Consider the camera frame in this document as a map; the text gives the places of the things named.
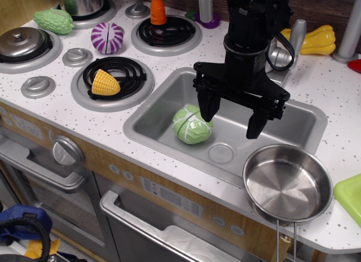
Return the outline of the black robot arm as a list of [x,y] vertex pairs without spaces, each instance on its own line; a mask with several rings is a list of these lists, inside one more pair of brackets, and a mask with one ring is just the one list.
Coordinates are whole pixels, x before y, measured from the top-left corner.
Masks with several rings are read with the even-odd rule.
[[269,120],[281,119],[290,94],[266,74],[271,40],[277,38],[293,55],[281,31],[289,26],[288,0],[227,0],[228,32],[224,63],[195,63],[193,85],[201,117],[210,122],[221,99],[253,110],[246,137],[256,139]]

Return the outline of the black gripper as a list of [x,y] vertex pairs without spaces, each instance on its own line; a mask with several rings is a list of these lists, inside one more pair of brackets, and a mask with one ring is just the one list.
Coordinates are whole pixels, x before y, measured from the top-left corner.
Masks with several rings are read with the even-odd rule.
[[246,132],[247,139],[257,139],[268,120],[282,117],[290,94],[266,74],[267,43],[251,49],[225,41],[224,47],[224,63],[197,62],[193,66],[201,117],[210,122],[222,98],[258,110],[253,111]]

